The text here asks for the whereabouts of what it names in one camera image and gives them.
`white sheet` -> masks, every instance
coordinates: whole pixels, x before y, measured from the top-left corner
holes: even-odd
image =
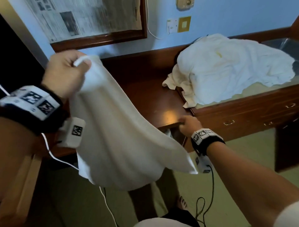
[[[165,167],[197,174],[185,149],[145,120],[98,56],[70,100],[71,115],[84,119],[77,148],[79,174],[91,183],[134,190],[156,181]]]
[[[185,108],[241,94],[260,82],[268,87],[290,81],[294,59],[285,52],[252,40],[220,34],[199,38],[183,50],[163,86],[182,87]]]

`wooden mirror frame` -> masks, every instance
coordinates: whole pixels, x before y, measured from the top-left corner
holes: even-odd
[[[84,49],[95,46],[103,46],[114,43],[127,42],[132,40],[146,39],[147,38],[147,20],[145,0],[140,0],[140,16],[142,30],[127,30],[118,31],[102,35],[94,35],[83,38],[76,38],[71,40],[64,40],[56,43],[51,43],[55,52],[60,52],[70,49]]]

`foot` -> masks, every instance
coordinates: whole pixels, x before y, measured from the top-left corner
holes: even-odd
[[[187,203],[185,202],[182,196],[178,198],[177,207],[180,208],[181,210],[185,210],[185,211],[188,210]]]

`newspaper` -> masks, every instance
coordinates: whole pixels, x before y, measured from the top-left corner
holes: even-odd
[[[25,0],[50,43],[141,30],[140,0]]]

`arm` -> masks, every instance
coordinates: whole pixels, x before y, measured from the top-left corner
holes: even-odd
[[[83,62],[73,67],[73,62],[84,55],[79,51],[65,51],[50,58],[42,84],[62,100],[77,91],[91,62]],[[4,197],[9,184],[15,178],[27,154],[31,154],[35,134],[23,125],[0,117],[0,200]]]
[[[191,137],[202,128],[195,117],[184,116],[181,132]],[[210,144],[207,155],[230,195],[252,226],[273,226],[277,216],[299,201],[299,189],[269,168],[241,157],[221,142]]]

